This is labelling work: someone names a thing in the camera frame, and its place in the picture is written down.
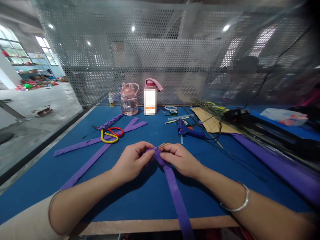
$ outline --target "left hand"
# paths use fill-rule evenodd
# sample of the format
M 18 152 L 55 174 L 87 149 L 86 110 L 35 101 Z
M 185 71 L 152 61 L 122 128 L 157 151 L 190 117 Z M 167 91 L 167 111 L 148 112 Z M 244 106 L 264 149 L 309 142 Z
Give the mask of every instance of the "left hand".
M 153 150 L 142 155 L 149 148 L 154 148 L 154 146 L 144 141 L 128 145 L 111 169 L 114 177 L 122 184 L 135 179 L 154 155 Z

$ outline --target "perforated metal mesh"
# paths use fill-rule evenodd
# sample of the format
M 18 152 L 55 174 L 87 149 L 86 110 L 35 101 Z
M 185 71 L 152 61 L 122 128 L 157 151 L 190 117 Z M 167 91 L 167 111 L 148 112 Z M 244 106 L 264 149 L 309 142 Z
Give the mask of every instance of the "perforated metal mesh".
M 196 98 L 245 102 L 277 56 L 308 27 L 277 8 L 79 0 L 32 4 L 82 106 L 108 104 L 107 94 L 117 98 L 122 82 L 143 88 L 149 77 L 164 88 L 158 104 L 190 104 Z M 257 101 L 279 101 L 270 91 L 288 86 L 306 70 L 306 62 L 317 64 L 309 57 L 310 38 L 308 33 L 279 59 L 278 73 Z M 230 61 L 245 56 L 258 59 L 257 76 L 230 80 Z M 293 68 L 300 70 L 287 75 Z M 138 100 L 143 104 L 142 92 Z

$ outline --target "tissue box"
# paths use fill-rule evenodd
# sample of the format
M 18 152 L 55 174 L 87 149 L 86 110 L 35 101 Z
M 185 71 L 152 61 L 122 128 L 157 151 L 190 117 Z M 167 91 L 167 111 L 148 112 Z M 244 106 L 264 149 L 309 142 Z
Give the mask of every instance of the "tissue box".
M 260 115 L 290 127 L 301 126 L 308 120 L 306 114 L 278 108 L 267 108 Z

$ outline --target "blue table mat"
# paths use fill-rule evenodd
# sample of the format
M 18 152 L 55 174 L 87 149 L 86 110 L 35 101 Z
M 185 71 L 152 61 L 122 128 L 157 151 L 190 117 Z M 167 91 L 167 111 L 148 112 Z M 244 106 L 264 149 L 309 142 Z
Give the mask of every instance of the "blue table mat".
M 157 115 L 145 116 L 144 108 L 139 108 L 137 115 L 124 116 L 114 124 L 115 127 L 124 128 L 134 117 L 138 117 L 140 121 L 148 122 L 147 125 L 126 133 L 123 138 L 113 144 L 84 174 L 78 184 L 111 169 L 127 145 L 147 141 L 159 146 L 178 136 L 177 125 L 175 123 L 164 124 L 169 118 L 164 116 L 168 112 L 163 113 L 160 109 L 158 108 Z M 178 108 L 178 111 L 179 115 L 187 114 L 183 108 Z M 67 133 L 0 196 L 0 224 L 56 192 L 104 143 L 99 142 L 58 157 L 53 157 L 55 150 L 82 142 L 82 137 L 93 131 L 91 125 L 100 126 L 120 112 L 119 106 L 114 108 L 98 106 Z M 188 121 L 190 124 L 194 124 L 191 118 Z M 195 130 L 203 131 L 199 126 L 195 127 Z M 99 136 L 100 133 L 97 132 L 91 134 L 85 140 Z M 205 166 L 235 181 L 241 181 L 252 190 L 285 205 L 293 211 L 312 211 L 311 207 L 297 193 L 277 178 L 231 136 L 221 135 L 219 141 L 226 150 L 240 158 L 241 161 L 235 161 L 203 140 L 190 136 L 184 137 L 183 140 L 183 146 Z M 180 137 L 171 142 L 180 143 Z M 218 202 L 208 189 L 195 180 L 182 176 L 175 169 L 174 171 L 190 218 L 226 215 L 226 212 L 219 207 Z M 157 161 L 152 161 L 135 180 L 103 198 L 84 217 L 83 221 L 176 218 L 177 214 L 165 174 L 159 168 Z

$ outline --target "purple braid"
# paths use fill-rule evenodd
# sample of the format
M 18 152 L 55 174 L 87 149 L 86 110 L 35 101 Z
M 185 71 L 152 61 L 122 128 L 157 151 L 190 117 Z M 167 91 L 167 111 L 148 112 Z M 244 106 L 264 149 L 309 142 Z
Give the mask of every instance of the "purple braid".
M 122 116 L 123 114 L 121 113 L 118 116 L 112 118 L 110 121 L 106 122 L 101 127 L 99 127 L 98 130 L 101 131 L 102 129 L 107 129 L 112 123 L 115 123 L 116 121 L 118 121 Z

